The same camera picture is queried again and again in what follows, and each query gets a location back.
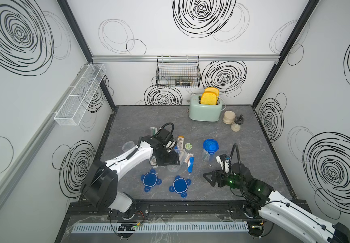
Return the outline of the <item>blue-lid clear container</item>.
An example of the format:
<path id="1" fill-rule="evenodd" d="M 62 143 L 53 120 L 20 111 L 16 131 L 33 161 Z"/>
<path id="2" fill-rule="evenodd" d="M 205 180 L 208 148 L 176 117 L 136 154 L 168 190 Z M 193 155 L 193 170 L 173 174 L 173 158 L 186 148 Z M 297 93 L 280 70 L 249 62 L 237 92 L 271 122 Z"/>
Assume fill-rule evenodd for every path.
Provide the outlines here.
<path id="1" fill-rule="evenodd" d="M 202 160 L 212 162 L 215 160 L 216 152 L 219 150 L 219 144 L 214 139 L 206 139 L 203 142 Z"/>
<path id="2" fill-rule="evenodd" d="M 136 148 L 136 144 L 133 141 L 128 141 L 121 147 L 124 153 L 132 152 L 135 148 Z"/>
<path id="3" fill-rule="evenodd" d="M 176 165 L 170 165 L 168 166 L 168 170 L 170 172 L 178 172 L 182 166 L 182 164 L 185 162 L 185 159 L 187 157 L 187 153 L 184 149 L 176 149 L 175 152 L 178 154 L 178 160 Z"/>

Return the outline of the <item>blue container lid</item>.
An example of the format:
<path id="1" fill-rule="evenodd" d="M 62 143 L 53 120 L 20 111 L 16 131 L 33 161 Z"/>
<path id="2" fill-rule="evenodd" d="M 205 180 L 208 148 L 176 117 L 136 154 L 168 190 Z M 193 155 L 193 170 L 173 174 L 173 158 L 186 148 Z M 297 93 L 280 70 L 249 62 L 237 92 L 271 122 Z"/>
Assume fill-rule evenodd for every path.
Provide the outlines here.
<path id="1" fill-rule="evenodd" d="M 162 180 L 158 178 L 156 170 L 151 169 L 149 172 L 141 176 L 141 181 L 144 185 L 144 191 L 149 192 L 151 188 L 160 185 Z"/>
<path id="2" fill-rule="evenodd" d="M 191 179 L 185 179 L 181 176 L 176 176 L 172 185 L 169 187 L 169 191 L 180 195 L 182 198 L 187 197 L 187 190 L 191 185 Z"/>

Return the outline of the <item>green toothbrush packet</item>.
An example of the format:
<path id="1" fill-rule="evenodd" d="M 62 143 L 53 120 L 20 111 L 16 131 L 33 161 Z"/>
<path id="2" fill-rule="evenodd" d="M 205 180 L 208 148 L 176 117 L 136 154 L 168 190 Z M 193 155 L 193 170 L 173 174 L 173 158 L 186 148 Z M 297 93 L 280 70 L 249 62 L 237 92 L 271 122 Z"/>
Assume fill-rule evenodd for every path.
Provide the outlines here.
<path id="1" fill-rule="evenodd" d="M 151 135 L 154 136 L 158 132 L 158 129 L 156 127 L 150 127 Z"/>

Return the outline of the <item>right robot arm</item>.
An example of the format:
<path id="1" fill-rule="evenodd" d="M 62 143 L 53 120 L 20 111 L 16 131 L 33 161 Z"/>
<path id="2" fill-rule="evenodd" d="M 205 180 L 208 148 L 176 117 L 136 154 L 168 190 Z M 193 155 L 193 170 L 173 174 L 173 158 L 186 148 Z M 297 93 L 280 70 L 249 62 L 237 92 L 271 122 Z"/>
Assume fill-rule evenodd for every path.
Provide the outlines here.
<path id="1" fill-rule="evenodd" d="M 342 223 L 333 224 L 301 208 L 271 185 L 252 176 L 241 162 L 234 144 L 230 155 L 217 158 L 219 170 L 204 173 L 213 187 L 238 189 L 245 200 L 243 210 L 248 218 L 261 217 L 297 237 L 304 243 L 350 243 L 350 230 Z"/>

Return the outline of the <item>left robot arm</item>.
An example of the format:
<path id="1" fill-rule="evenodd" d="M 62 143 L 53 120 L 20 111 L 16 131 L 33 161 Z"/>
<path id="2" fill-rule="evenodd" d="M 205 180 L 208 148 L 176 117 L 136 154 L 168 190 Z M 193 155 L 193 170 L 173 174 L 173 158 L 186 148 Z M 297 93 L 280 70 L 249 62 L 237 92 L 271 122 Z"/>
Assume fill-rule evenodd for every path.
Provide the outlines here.
<path id="1" fill-rule="evenodd" d="M 136 201 L 118 191 L 118 182 L 135 166 L 152 157 L 156 158 L 156 166 L 178 166 L 180 160 L 175 151 L 174 128 L 173 123 L 165 123 L 155 135 L 140 137 L 138 144 L 122 155 L 106 162 L 94 160 L 82 183 L 81 197 L 99 211 L 117 210 L 131 218 L 136 211 Z"/>

